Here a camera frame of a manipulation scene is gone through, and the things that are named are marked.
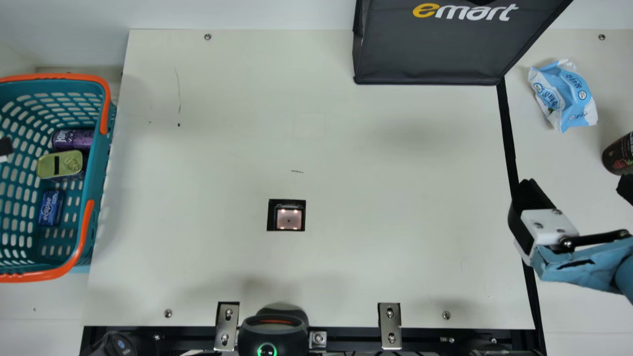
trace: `green light ring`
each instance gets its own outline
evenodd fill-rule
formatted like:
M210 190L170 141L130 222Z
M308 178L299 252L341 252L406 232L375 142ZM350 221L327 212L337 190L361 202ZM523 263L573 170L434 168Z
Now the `green light ring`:
M261 356L261 348L263 348L266 345L270 345L273 348L273 356L277 356L277 348L275 347L275 345L271 344L271 343L263 343L260 345L260 347L257 348L257 356Z

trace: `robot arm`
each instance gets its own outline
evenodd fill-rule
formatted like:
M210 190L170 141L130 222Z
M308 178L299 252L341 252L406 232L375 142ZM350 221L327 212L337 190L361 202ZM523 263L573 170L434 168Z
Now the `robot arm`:
M633 236L628 231L581 236L533 179L515 191L508 225L523 262L542 281L624 294L633 303ZM575 250L589 245L595 246Z

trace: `teal plastic basket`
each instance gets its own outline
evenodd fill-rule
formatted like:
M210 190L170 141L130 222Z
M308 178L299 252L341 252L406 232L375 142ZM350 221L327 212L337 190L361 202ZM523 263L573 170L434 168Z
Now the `teal plastic basket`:
M110 155L116 108L102 78L33 74L0 79L0 137L14 153L0 163L0 283L54 279L89 265ZM37 159L59 129L94 129L81 181L40 180ZM58 226L38 226L42 194L65 192Z

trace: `emart logo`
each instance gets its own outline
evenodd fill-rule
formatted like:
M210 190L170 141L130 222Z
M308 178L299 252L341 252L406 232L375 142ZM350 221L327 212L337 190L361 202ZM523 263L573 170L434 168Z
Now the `emart logo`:
M488 6L477 6L471 8L469 6L457 6L457 5L445 5L439 6L434 3L425 3L416 6L413 9L413 16L419 18L426 18L434 16L437 18L446 17L447 20L452 20L455 17L455 14L458 14L458 18L460 20L471 20L471 21L479 21L479 20L494 20L495 17L498 16L498 19L501 21L509 21L509 14L512 10L518 10L518 6L516 4L512 4L510 6L500 6L498 8L491 8Z

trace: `orange basket handle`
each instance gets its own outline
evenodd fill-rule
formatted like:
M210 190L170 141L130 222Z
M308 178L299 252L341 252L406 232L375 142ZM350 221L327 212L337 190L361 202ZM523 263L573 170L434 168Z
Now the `orange basket handle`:
M22 282L39 282L48 281L50 279L59 278L75 266L79 257L84 250L85 240L88 237L88 227L90 226L90 218L94 209L94 200L90 199L84 208L84 218L81 223L81 232L79 234L79 242L77 248L70 258L61 266L55 269L40 270L37 272L26 273L4 273L0 274L0 283L22 283Z
M23 74L12 75L10 77L0 78L0 83L6 82L19 82L22 80L37 80L37 79L66 79L66 80L83 80L86 82L95 82L103 87L105 93L103 98L103 105L101 107L101 118L99 119L99 133L105 135L108 133L108 115L110 114L110 86L105 79L96 75L89 74L75 74L75 73L36 73L36 74Z

